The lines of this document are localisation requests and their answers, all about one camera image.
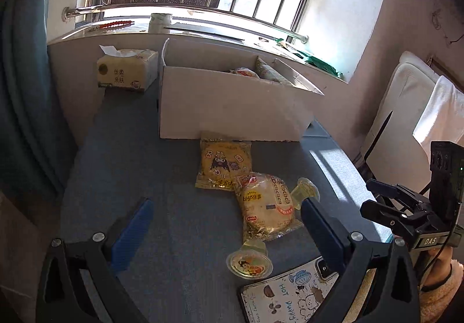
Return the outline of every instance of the window sill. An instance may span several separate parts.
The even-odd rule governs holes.
[[[107,29],[99,29],[99,30],[92,30],[98,25],[102,25],[104,23],[114,22],[115,20],[128,20],[131,19],[134,21],[132,25],[125,25],[119,26],[115,28],[107,28]],[[48,42],[48,45],[61,43],[63,41],[73,40],[73,39],[83,39],[88,37],[94,36],[102,36],[102,35],[114,35],[114,34],[148,34],[148,22],[149,17],[124,17],[124,18],[112,18],[111,20],[104,20],[100,22],[93,22],[85,24],[81,27],[78,27],[67,34],[64,34],[56,39],[51,40]],[[164,28],[161,33],[157,34],[150,34],[150,35],[171,35],[171,36],[187,36],[187,37],[196,37],[201,39],[206,39],[209,41],[217,41],[217,42],[224,42],[233,44],[235,46],[241,46],[245,48],[251,48],[254,51],[264,51],[271,53],[275,56],[283,57],[287,60],[291,60],[295,63],[300,65],[304,65],[311,70],[317,70],[327,76],[335,78],[336,80],[340,80],[345,82],[343,79],[339,77],[335,77],[334,75],[319,69],[313,65],[309,65],[300,58],[295,56],[294,54],[290,53],[286,49],[277,45],[274,40],[265,39],[258,35],[250,34],[245,31],[233,30],[222,26],[213,26],[208,23],[189,23],[187,21],[176,21],[174,20],[173,24],[170,28]]]

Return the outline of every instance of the yellow snack bag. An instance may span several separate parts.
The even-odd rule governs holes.
[[[244,241],[275,239],[302,226],[282,179],[249,173],[234,178],[233,185],[244,219]]]
[[[251,143],[202,139],[195,187],[233,191],[232,179],[251,171]]]

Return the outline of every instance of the blue curtain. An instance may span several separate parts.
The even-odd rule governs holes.
[[[48,0],[0,0],[0,189],[62,195],[76,143],[47,55]]]

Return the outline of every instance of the gray fabric mat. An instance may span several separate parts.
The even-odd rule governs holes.
[[[247,282],[226,266],[227,255],[242,244],[237,201],[231,192],[194,187],[199,141],[160,139],[156,99],[156,86],[145,94],[107,89],[64,194],[61,237],[86,240],[140,197],[151,198],[154,220],[119,275],[141,312],[150,322],[244,322],[236,291]],[[371,240],[389,237],[388,229],[361,218],[359,206],[372,195],[316,121],[301,142],[257,141],[251,153],[254,171],[281,177],[290,190],[300,176],[312,180],[321,203],[349,231]],[[272,276],[319,255],[304,228],[266,245]]]

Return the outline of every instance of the plastic snack packaging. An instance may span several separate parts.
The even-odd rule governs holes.
[[[282,179],[249,173],[235,177],[233,186],[244,218],[243,241],[275,239],[302,226]]]
[[[201,167],[195,187],[233,191],[232,179],[251,171],[251,142],[223,140],[203,134]]]
[[[231,70],[230,73],[232,74],[240,74],[241,76],[253,77],[259,79],[258,75],[248,68],[237,68]]]
[[[278,84],[294,86],[288,79],[266,64],[259,56],[256,58],[256,74],[259,78],[277,82]]]

